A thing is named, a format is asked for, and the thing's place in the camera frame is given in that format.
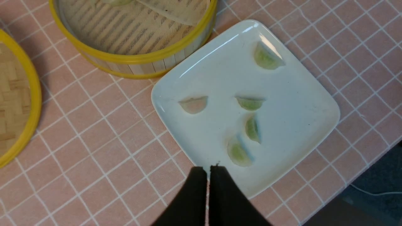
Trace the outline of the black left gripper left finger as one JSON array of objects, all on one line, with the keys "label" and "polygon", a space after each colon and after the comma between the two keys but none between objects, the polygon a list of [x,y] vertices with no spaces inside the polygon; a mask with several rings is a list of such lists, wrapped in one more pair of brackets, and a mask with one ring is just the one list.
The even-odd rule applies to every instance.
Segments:
[{"label": "black left gripper left finger", "polygon": [[207,173],[194,166],[183,186],[153,226],[204,226],[206,216]]}]

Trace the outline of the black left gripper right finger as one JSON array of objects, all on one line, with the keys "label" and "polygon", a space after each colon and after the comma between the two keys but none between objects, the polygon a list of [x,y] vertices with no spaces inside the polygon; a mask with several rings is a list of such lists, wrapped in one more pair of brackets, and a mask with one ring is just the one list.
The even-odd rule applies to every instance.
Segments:
[{"label": "black left gripper right finger", "polygon": [[210,226],[271,226],[237,187],[224,166],[210,167]]}]

